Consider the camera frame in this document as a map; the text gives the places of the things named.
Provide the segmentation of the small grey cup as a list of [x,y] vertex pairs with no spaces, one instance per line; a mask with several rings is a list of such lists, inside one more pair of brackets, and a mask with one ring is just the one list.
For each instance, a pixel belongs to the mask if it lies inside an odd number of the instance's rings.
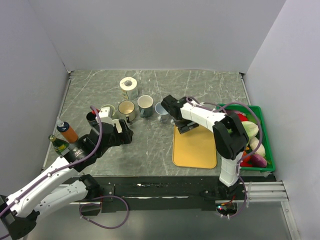
[[155,107],[154,110],[157,114],[157,120],[160,123],[165,123],[168,119],[169,119],[169,113],[164,109],[164,107],[161,105],[161,102],[158,102]]

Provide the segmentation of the light green mug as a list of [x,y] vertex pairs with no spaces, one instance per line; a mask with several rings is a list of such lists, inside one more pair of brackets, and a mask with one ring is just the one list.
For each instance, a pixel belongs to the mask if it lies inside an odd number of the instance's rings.
[[99,113],[112,118],[116,113],[116,108],[111,104],[105,104],[100,107]]

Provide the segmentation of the dark blue mug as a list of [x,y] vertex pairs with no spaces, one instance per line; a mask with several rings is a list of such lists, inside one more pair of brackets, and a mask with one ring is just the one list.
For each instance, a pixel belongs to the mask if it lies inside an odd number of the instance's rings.
[[92,128],[98,125],[98,122],[96,120],[96,114],[92,111],[86,115],[86,120]]

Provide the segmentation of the grey blue mug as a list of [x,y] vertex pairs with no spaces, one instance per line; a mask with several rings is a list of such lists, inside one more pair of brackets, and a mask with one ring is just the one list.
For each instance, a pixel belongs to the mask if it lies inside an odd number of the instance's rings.
[[137,100],[141,118],[149,118],[153,115],[154,100],[149,95],[142,95]]

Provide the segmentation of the cream mug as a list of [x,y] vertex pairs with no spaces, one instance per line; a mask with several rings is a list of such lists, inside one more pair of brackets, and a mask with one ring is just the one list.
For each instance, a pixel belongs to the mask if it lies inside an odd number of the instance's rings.
[[130,100],[124,100],[118,105],[118,112],[122,119],[130,124],[136,118],[135,104]]

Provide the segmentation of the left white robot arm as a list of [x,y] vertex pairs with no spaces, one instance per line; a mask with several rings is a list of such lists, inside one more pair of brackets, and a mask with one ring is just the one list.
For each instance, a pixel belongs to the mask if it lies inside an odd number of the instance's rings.
[[68,146],[60,156],[34,180],[10,194],[0,197],[0,220],[8,236],[19,240],[28,235],[37,221],[76,201],[97,200],[102,191],[90,174],[82,171],[94,164],[111,147],[130,144],[133,131],[123,119],[101,122]]

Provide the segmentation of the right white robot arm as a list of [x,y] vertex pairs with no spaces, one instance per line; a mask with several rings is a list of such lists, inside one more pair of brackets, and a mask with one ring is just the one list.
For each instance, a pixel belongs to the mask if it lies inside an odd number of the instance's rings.
[[239,163],[249,143],[249,137],[236,113],[223,113],[201,105],[192,97],[176,99],[166,96],[161,106],[173,117],[180,134],[185,134],[197,127],[204,127],[212,132],[215,147],[221,156],[221,172],[218,193],[223,199],[230,199],[236,193],[239,182]]

